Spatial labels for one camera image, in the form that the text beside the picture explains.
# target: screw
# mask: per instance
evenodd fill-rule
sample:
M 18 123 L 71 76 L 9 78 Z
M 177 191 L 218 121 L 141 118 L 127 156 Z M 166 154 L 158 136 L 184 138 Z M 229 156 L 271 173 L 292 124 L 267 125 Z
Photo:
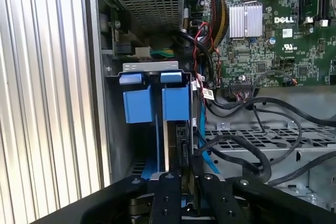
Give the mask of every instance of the screw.
M 307 194 L 306 197 L 308 201 L 310 201 L 312 204 L 316 204 L 317 202 L 316 194 Z
M 243 186 L 248 186 L 250 184 L 250 182 L 245 179 L 242 179 L 241 181 L 239 181 L 239 183 L 241 183 Z
M 115 29 L 119 29 L 119 28 L 121 27 L 121 23 L 120 23 L 119 20 L 116 20 L 116 21 L 114 22 L 114 27 L 115 27 Z
M 213 178 L 213 176 L 210 175 L 210 174 L 205 174 L 204 177 L 205 177 L 206 179 L 212 179 L 212 178 Z
M 138 183 L 140 183 L 141 181 L 140 180 L 138 180 L 137 178 L 136 179 L 134 179 L 133 181 L 132 181 L 132 184 L 138 184 Z
M 171 174 L 166 175 L 166 178 L 173 178 L 174 176 Z
M 271 6 L 267 6 L 266 7 L 266 12 L 268 12 L 268 13 L 272 12 L 272 7 Z

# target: corrugated metal side panel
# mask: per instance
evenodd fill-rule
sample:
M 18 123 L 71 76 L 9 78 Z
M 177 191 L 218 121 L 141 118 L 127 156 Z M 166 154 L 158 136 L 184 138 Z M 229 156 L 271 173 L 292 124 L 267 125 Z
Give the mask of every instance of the corrugated metal side panel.
M 0 223 L 100 188 L 84 0 L 0 0 Z

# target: black cable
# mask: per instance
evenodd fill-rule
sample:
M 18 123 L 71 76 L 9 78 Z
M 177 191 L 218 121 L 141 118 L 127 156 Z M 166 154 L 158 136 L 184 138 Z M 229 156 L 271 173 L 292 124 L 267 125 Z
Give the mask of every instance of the black cable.
M 207 144 L 207 140 L 204 138 L 202 133 L 200 132 L 200 120 L 201 120 L 201 107 L 202 107 L 202 99 L 200 97 L 201 93 L 199 91 L 196 92 L 197 94 L 197 131 L 198 131 L 198 137 L 200 137 L 205 144 Z M 260 172 L 259 168 L 252 163 L 238 157 L 231 157 L 227 154 L 222 153 L 221 151 L 217 150 L 214 147 L 211 147 L 210 150 L 219 158 L 228 161 L 230 163 L 241 165 L 242 167 L 245 167 L 247 170 L 251 171 L 253 174 L 257 174 Z
M 250 151 L 254 156 L 256 156 L 261 162 L 262 169 L 257 174 L 254 173 L 254 178 L 261 181 L 262 183 L 265 183 L 265 182 L 269 181 L 269 179 L 272 176 L 272 171 L 271 171 L 271 164 L 270 164 L 268 158 L 258 147 L 256 147 L 254 144 L 247 141 L 242 136 L 236 136 L 236 135 L 217 136 L 215 138 L 215 140 L 213 140 L 212 142 L 207 142 L 204 145 L 205 147 L 202 146 L 202 150 L 200 152 L 202 153 L 203 151 L 206 151 L 206 150 L 210 149 L 217 156 L 217 154 L 221 153 L 221 152 L 218 151 L 217 149 L 213 148 L 212 145 L 213 145 L 214 142 L 219 141 L 219 139 L 223 140 L 223 138 L 225 138 L 225 137 L 229 137 L 231 140 L 233 140 L 240 147 L 245 148 L 246 150 Z M 237 158 L 234 158 L 234 157 L 231 157 L 231 156 L 228 156 L 228 155 L 223 157 L 224 160 L 227 160 L 228 158 L 231 160 L 231 161 L 229 161 L 231 163 L 236 163 L 236 164 L 243 165 L 252 172 L 256 171 L 255 170 L 256 166 L 254 166 L 250 162 L 247 162 L 244 159 L 239 158 L 239 160 L 237 160 Z
M 201 155 L 204 151 L 206 150 L 210 150 L 212 151 L 217 157 L 219 157 L 220 159 L 223 159 L 225 161 L 228 161 L 230 163 L 234 163 L 237 165 L 241 165 L 243 167 L 245 167 L 247 170 L 251 171 L 254 174 L 257 174 L 258 172 L 260 172 L 260 169 L 255 166 L 254 164 L 250 163 L 249 161 L 246 161 L 245 159 L 239 158 L 239 157 L 232 157 L 229 156 L 225 153 L 222 153 L 221 151 L 217 150 L 215 147 L 213 147 L 214 145 L 218 144 L 219 142 L 221 142 L 223 140 L 222 136 L 217 136 L 214 139 L 212 139 L 211 141 L 206 141 L 206 139 L 203 138 L 203 136 L 201 135 L 201 133 L 199 132 L 201 138 L 206 142 L 205 145 L 203 145 L 202 147 L 198 148 L 197 150 L 194 151 L 194 156 L 198 156 Z
M 257 113 L 257 109 L 256 109 L 255 106 L 253 106 L 253 113 L 254 113 L 254 115 L 255 115 L 257 121 L 258 121 L 258 124 L 260 125 L 260 128 L 261 128 L 262 132 L 263 132 L 263 133 L 266 133 L 265 128 L 264 128 L 264 126 L 263 126 L 263 124 L 262 124 L 262 122 L 261 122 L 261 120 L 260 120 L 260 117 L 259 117 L 259 115 L 258 115 L 258 113 Z
M 302 126 L 301 126 L 300 122 L 298 120 L 296 120 L 293 116 L 287 115 L 287 114 L 282 113 L 282 112 L 271 111 L 271 110 L 262 110 L 262 109 L 256 109 L 256 112 L 282 115 L 282 116 L 294 121 L 299 128 L 299 135 L 298 135 L 297 139 L 295 140 L 295 142 L 292 144 L 291 148 L 288 149 L 288 151 L 285 154 L 283 154 L 282 156 L 277 157 L 273 161 L 271 161 L 271 165 L 278 164 L 281 161 L 283 161 L 285 158 L 287 158 L 299 146 L 301 138 L 302 138 Z
M 270 182 L 268 182 L 269 186 L 277 186 L 280 185 L 282 183 L 285 183 L 287 181 L 291 181 L 293 179 L 296 179 L 298 177 L 300 177 L 302 174 L 306 173 L 307 171 L 309 171 L 310 169 L 314 168 L 317 165 L 320 165 L 322 162 L 327 161 L 331 158 L 336 157 L 336 151 L 335 152 L 329 152 L 326 153 L 322 156 L 319 156 L 318 158 L 315 158 L 313 161 L 310 161 L 308 164 L 304 165 L 303 167 L 301 167 L 300 169 L 297 169 L 296 171 L 281 177 L 281 178 L 277 178 L 274 179 Z
M 230 118 L 230 117 L 236 115 L 237 113 L 239 113 L 243 108 L 245 108 L 249 105 L 252 105 L 254 103 L 273 103 L 273 104 L 277 104 L 279 106 L 282 106 L 282 107 L 290 110 L 291 112 L 299 115 L 300 117 L 302 117 L 302 118 L 304 118 L 307 121 L 310 121 L 312 123 L 319 124 L 319 125 L 325 125 L 325 126 L 329 126 L 329 127 L 336 127 L 336 121 L 330 121 L 330 120 L 323 120 L 323 119 L 315 118 L 315 117 L 307 114 L 306 112 L 303 112 L 302 110 L 299 110 L 297 107 L 294 107 L 293 105 L 291 105 L 291 104 L 289 104 L 285 101 L 276 99 L 276 98 L 257 97 L 257 98 L 249 99 L 245 102 L 242 102 L 238 108 L 236 108 L 233 112 L 231 112 L 229 114 L 226 114 L 226 115 L 219 115 L 218 113 L 214 112 L 212 110 L 212 108 L 209 106 L 209 104 L 207 104 L 207 103 L 206 103 L 206 106 L 207 106 L 208 110 L 212 114 L 214 114 L 215 116 L 217 116 L 219 118 Z
M 184 33 L 182 31 L 178 32 L 178 35 L 183 38 L 188 40 L 190 43 L 195 44 L 195 38 L 187 33 Z M 196 46 L 197 48 L 204 53 L 204 56 L 206 58 L 206 63 L 208 65 L 208 72 L 209 72 L 209 79 L 210 81 L 214 80 L 214 65 L 211 59 L 211 55 L 208 51 L 208 49 L 198 40 L 196 41 Z
M 284 73 L 284 72 L 282 72 L 282 71 L 279 71 L 279 70 L 270 70 L 270 71 L 266 71 L 265 73 L 261 74 L 261 75 L 254 81 L 254 83 L 253 83 L 253 90 L 252 90 L 252 93 L 251 93 L 251 97 L 253 97 L 253 95 L 254 95 L 254 93 L 255 93 L 255 91 L 256 91 L 256 89 L 257 89 L 257 87 L 258 87 L 260 81 L 261 81 L 263 78 L 267 77 L 269 74 L 273 74 L 273 73 L 274 73 L 274 74 L 279 74 L 279 75 L 281 75 L 281 76 L 285 76 L 285 77 L 287 77 L 289 80 L 292 80 L 292 81 L 295 80 L 292 76 L 290 76 L 290 75 L 288 75 L 288 74 L 286 74 L 286 73 Z

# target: blue cable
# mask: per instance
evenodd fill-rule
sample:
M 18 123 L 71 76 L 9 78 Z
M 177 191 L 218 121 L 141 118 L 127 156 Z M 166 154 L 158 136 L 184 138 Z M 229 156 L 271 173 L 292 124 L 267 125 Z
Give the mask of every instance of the blue cable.
M 199 122 L 200 122 L 199 123 L 200 125 L 198 125 L 199 131 L 201 132 L 201 134 L 203 136 L 205 136 L 205 108 L 204 108 L 203 104 L 201 106 L 201 118 L 200 118 Z M 198 146 L 202 147 L 203 145 L 205 145 L 205 142 L 204 142 L 204 140 L 202 138 L 199 138 L 199 139 L 200 140 L 199 140 Z M 203 159 L 206 162 L 206 164 L 214 171 L 214 173 L 219 174 L 219 170 L 217 169 L 217 167 L 215 166 L 214 162 L 210 158 L 208 152 L 204 151 L 202 153 L 202 156 L 203 156 Z

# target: blue plastic tab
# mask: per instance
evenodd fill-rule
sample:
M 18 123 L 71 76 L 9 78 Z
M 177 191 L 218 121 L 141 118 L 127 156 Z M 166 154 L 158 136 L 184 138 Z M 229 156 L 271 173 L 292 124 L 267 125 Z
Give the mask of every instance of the blue plastic tab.
M 189 88 L 162 89 L 163 120 L 189 120 Z
M 123 74 L 119 78 L 120 85 L 138 84 L 141 82 L 142 82 L 142 75 L 140 73 Z
M 161 83 L 182 82 L 181 72 L 161 73 Z
M 123 96 L 127 123 L 144 123 L 154 120 L 150 85 L 145 90 L 124 92 Z

